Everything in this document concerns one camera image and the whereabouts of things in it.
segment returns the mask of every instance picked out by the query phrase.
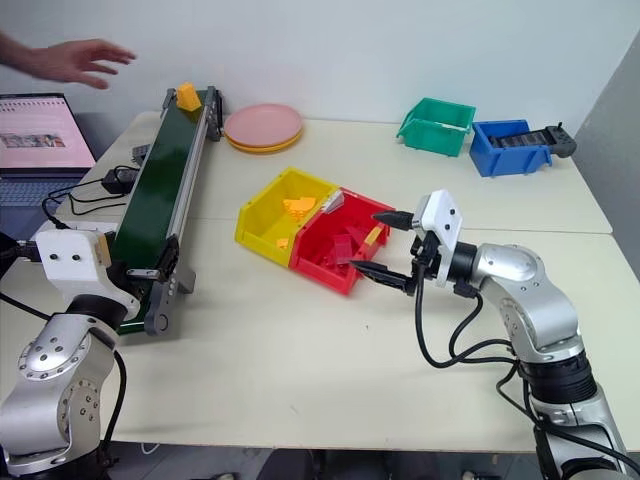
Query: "plastic storage bin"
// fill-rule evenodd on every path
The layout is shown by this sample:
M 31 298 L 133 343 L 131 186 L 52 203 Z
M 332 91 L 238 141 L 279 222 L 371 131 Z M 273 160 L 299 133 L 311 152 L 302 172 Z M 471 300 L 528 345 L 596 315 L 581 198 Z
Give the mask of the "plastic storage bin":
M 423 98 L 407 114 L 396 137 L 404 137 L 409 147 L 457 157 L 475 113 L 475 107 Z
M 296 234 L 336 190 L 337 185 L 287 168 L 240 209 L 235 239 L 287 267 Z M 301 197 L 314 197 L 316 202 L 303 217 L 295 219 L 285 210 L 283 201 Z
M 545 163 L 551 165 L 547 145 L 496 148 L 489 137 L 504 137 L 529 132 L 526 120 L 474 122 L 475 137 L 471 144 L 471 158 L 483 177 L 533 173 Z
M 360 276 L 349 261 L 371 260 L 389 236 L 389 227 L 371 216 L 393 208 L 344 188 L 341 191 L 341 207 L 316 212 L 298 232 L 289 266 L 346 295 Z

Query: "pink plate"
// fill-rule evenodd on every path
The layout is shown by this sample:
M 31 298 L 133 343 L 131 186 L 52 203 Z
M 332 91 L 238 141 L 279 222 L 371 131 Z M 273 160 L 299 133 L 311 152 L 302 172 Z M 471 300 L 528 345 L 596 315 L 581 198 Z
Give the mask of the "pink plate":
M 295 137 L 302 117 L 293 108 L 263 103 L 238 110 L 224 124 L 224 133 L 247 147 L 271 147 Z

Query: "floor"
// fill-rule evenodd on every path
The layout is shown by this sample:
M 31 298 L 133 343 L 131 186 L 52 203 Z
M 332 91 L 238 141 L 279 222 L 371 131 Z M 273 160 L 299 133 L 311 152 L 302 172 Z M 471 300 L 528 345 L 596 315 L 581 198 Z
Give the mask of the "floor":
M 255 480 L 262 465 L 271 453 L 268 449 L 231 447 L 188 447 L 161 445 L 151 455 L 143 455 L 140 444 L 119 443 L 113 452 L 120 462 L 111 470 L 112 480 L 190 480 L 209 479 L 223 472 L 237 472 L 241 480 Z M 477 474 L 498 475 L 504 480 L 539 480 L 537 460 L 534 455 L 514 454 L 463 454 L 407 452 L 412 463 L 425 465 L 437 473 L 434 480 L 457 480 L 465 470 Z M 364 480 L 361 473 L 341 476 L 344 480 Z

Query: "human hand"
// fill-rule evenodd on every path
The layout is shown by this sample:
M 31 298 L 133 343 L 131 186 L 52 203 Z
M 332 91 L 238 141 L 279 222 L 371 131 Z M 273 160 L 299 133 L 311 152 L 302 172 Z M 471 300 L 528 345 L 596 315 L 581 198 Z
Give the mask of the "human hand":
M 105 40 L 77 40 L 31 50 L 27 71 L 35 77 L 57 82 L 84 83 L 103 90 L 109 86 L 107 81 L 86 72 L 116 75 L 117 70 L 96 62 L 107 60 L 128 65 L 135 58 L 133 52 Z

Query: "green bin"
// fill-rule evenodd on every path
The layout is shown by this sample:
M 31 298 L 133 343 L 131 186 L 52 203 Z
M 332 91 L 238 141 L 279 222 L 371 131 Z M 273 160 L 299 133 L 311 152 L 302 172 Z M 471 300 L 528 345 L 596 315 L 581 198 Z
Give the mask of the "green bin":
M 476 107 L 423 98 L 406 116 L 396 137 L 404 144 L 457 157 L 471 130 Z

